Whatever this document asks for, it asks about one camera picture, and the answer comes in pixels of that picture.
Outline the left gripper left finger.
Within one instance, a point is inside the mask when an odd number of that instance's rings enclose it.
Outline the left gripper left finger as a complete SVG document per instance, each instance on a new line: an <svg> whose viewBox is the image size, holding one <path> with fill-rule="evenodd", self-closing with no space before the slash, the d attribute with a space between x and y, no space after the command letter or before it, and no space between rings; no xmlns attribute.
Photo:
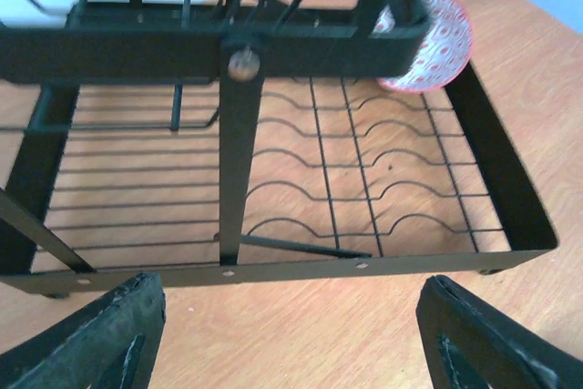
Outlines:
<svg viewBox="0 0 583 389"><path fill-rule="evenodd" d="M147 388L166 321L157 274L141 273L1 355L3 388Z"/></svg>

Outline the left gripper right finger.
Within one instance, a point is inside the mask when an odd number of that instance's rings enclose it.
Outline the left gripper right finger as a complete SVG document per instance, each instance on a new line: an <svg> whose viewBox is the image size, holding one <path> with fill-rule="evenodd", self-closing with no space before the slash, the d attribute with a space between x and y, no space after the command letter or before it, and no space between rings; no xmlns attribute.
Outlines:
<svg viewBox="0 0 583 389"><path fill-rule="evenodd" d="M416 318L434 388L580 388L582 362L444 275Z"/></svg>

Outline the black wire dish rack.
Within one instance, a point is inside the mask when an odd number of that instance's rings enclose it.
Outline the black wire dish rack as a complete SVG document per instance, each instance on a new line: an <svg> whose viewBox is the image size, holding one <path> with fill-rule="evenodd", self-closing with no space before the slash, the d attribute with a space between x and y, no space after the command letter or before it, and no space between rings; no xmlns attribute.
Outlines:
<svg viewBox="0 0 583 389"><path fill-rule="evenodd" d="M423 0L1 0L2 283L487 275L554 250L473 48L444 87L379 86L430 26Z"/></svg>

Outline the red patterned white bowl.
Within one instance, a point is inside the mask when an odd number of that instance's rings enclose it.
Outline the red patterned white bowl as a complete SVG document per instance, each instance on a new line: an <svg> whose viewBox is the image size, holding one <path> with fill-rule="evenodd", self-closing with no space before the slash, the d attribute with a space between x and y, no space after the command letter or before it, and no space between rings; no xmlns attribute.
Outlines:
<svg viewBox="0 0 583 389"><path fill-rule="evenodd" d="M457 0L423 0L431 26L407 73L382 77L380 87L405 93L422 93L452 82L469 63L473 28L469 14Z"/></svg>

